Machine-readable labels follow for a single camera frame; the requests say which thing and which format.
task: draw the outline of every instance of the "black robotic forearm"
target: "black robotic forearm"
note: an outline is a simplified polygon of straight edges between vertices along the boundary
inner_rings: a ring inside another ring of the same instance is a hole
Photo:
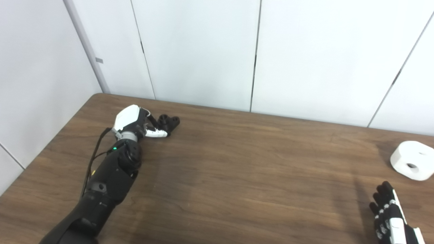
[[[147,109],[131,105],[117,116],[112,131],[117,142],[107,151],[101,165],[85,182],[83,194],[71,213],[39,244],[97,244],[97,235],[116,205],[124,201],[141,166],[143,137],[167,137],[179,125],[178,117],[161,115],[157,120]],[[106,132],[102,134],[92,156]]]
[[[115,206],[125,199],[140,166],[140,145],[133,140],[117,141],[90,178],[77,206],[40,244],[98,243],[96,236]]]

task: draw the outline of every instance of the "white wall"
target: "white wall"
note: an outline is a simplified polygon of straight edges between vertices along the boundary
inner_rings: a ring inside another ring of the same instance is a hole
[[[252,112],[367,126],[432,0],[263,0]]]
[[[62,1],[0,1],[0,35],[0,144],[26,167],[101,89]]]
[[[248,111],[259,0],[133,0],[158,100]]]
[[[155,99],[131,2],[65,0],[65,3],[106,92]]]
[[[434,20],[425,29],[370,127],[434,135]]]

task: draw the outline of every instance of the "black robotic finger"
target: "black robotic finger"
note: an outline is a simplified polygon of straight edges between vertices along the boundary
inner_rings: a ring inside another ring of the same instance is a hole
[[[379,208],[383,208],[384,204],[386,204],[387,202],[385,202],[384,198],[378,193],[374,193],[373,198],[375,200],[375,202],[377,203],[377,205],[379,206]]]
[[[371,211],[374,213],[374,215],[378,215],[378,212],[380,211],[380,208],[378,207],[378,205],[374,202],[371,202],[369,204],[369,208],[371,209]]]
[[[385,191],[388,198],[395,200],[393,187],[388,181],[383,182],[382,189]]]

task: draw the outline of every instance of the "white object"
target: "white object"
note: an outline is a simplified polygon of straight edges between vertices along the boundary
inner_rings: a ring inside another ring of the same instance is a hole
[[[63,1],[0,1],[0,35],[0,143],[27,167],[101,89]]]
[[[401,218],[391,218],[390,224],[390,243],[407,244],[405,238],[404,221]]]
[[[427,25],[370,127],[434,135],[433,43],[434,18]]]
[[[22,172],[23,168],[0,147],[0,195]]]
[[[424,181],[434,173],[434,149],[420,142],[405,141],[396,148],[390,162],[398,173]]]
[[[111,94],[155,99],[134,12],[126,0],[66,0]]]
[[[167,132],[164,130],[158,130],[155,129],[155,131],[152,130],[146,130],[146,137],[167,137]]]
[[[116,116],[113,128],[115,128],[116,131],[123,130],[125,126],[137,121],[139,113],[140,107],[137,105],[133,104],[124,108]]]
[[[132,3],[156,99],[249,111],[260,0]]]
[[[263,0],[252,112],[367,126],[433,10],[433,0]]]

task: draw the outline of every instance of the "robotic hand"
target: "robotic hand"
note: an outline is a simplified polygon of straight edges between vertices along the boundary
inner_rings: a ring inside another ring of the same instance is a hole
[[[167,115],[161,115],[157,121],[147,109],[137,105],[122,110],[116,116],[114,127],[107,128],[98,140],[78,204],[39,244],[98,244],[97,235],[138,175],[141,167],[138,141],[144,137],[168,137],[179,122],[178,117]],[[106,157],[91,174],[99,144],[109,131],[114,132],[117,141],[104,152]]]
[[[374,193],[375,202],[369,207],[375,215],[374,227],[379,244],[425,244],[419,228],[407,224],[398,196],[385,181]]]

